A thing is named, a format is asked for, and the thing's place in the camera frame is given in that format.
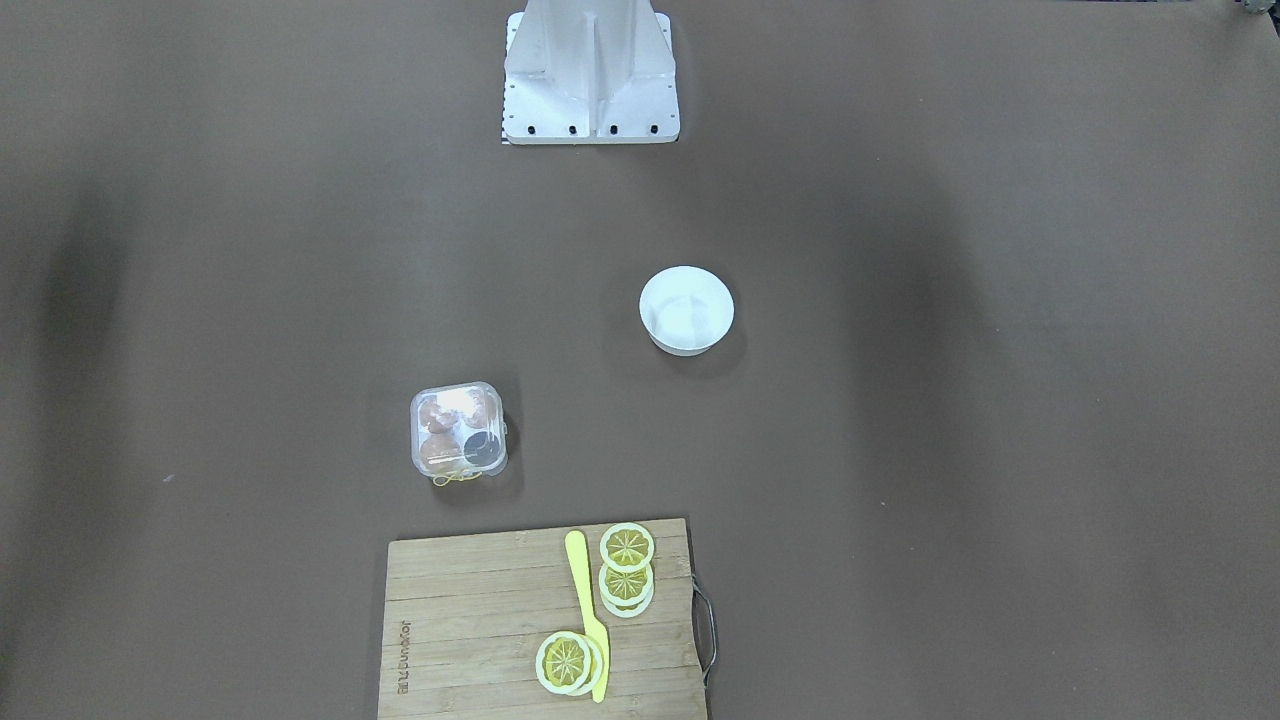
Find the white ceramic bowl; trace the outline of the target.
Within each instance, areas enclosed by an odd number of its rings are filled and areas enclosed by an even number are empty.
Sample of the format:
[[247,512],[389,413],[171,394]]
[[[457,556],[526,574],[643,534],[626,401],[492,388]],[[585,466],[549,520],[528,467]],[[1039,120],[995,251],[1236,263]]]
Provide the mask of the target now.
[[730,332],[735,300],[730,287],[700,266],[669,266],[643,287],[639,316],[650,341],[677,357],[704,354]]

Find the brown egg from bowl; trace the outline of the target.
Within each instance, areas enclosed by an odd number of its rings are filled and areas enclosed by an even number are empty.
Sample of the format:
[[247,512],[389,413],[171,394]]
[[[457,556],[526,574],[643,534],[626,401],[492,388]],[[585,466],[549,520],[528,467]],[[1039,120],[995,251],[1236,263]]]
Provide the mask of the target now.
[[502,419],[500,397],[493,388],[471,387],[465,391],[460,418],[470,428],[490,428]]

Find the clear plastic egg box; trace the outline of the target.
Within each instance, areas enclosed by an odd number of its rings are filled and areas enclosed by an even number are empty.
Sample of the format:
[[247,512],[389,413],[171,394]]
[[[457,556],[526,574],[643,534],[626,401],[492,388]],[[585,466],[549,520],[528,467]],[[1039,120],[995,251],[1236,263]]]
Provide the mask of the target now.
[[[493,388],[500,397],[499,392],[492,384],[484,380],[472,380],[453,386],[421,389],[410,401],[410,457],[416,470],[435,487],[447,487],[485,477],[498,477],[504,471],[508,464],[508,430],[502,397],[502,419],[490,428],[474,429],[467,427],[460,418],[460,410],[462,409],[462,402],[465,401],[465,391],[475,386]],[[458,468],[449,475],[429,477],[424,473],[420,464],[419,448],[429,433],[420,427],[417,410],[421,398],[429,395],[435,395],[442,405],[454,409],[458,415],[458,421],[453,430],[447,433],[456,438],[461,450]]]

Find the brown egg in box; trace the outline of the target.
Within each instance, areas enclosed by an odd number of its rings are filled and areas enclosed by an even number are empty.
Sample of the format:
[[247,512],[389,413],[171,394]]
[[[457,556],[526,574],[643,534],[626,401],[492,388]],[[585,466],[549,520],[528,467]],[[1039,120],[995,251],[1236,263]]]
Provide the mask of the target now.
[[428,434],[419,448],[420,464],[429,477],[443,477],[456,471],[460,456],[460,446],[452,434]]
[[457,411],[442,405],[435,395],[421,398],[417,415],[420,427],[433,436],[451,433],[458,421]]

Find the yellow plastic knife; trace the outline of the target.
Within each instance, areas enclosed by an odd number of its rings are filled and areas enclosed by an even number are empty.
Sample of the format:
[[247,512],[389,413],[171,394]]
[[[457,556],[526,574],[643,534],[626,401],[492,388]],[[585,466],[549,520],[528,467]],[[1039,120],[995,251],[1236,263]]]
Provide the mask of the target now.
[[571,529],[564,536],[564,552],[570,564],[573,588],[582,618],[585,635],[602,652],[600,678],[591,689],[591,700],[603,703],[611,678],[611,638],[604,623],[598,618],[593,601],[593,578],[586,536],[579,529]]

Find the bamboo cutting board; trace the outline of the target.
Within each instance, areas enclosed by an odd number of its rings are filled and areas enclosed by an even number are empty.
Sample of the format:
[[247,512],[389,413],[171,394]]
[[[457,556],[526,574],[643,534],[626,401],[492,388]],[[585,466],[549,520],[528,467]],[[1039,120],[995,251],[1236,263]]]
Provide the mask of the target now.
[[379,717],[708,717],[687,523],[645,528],[655,539],[650,607],[630,619],[596,610],[611,638],[602,702],[553,694],[535,673],[543,641],[582,632],[566,528],[390,542]]

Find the lemon slice by blade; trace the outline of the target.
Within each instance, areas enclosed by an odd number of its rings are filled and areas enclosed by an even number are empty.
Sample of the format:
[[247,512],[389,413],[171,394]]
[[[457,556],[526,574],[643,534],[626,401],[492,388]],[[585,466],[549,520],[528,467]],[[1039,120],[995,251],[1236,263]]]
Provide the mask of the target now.
[[534,669],[544,691],[557,696],[579,697],[573,696],[573,692],[582,684],[590,662],[588,647],[579,635],[584,634],[556,632],[539,646]]

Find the white pedestal column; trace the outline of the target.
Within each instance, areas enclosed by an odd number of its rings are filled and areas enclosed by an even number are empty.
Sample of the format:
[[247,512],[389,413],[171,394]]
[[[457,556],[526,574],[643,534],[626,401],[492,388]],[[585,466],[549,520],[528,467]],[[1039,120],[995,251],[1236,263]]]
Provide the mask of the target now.
[[649,1],[530,1],[504,29],[500,138],[511,145],[673,143],[671,18]]

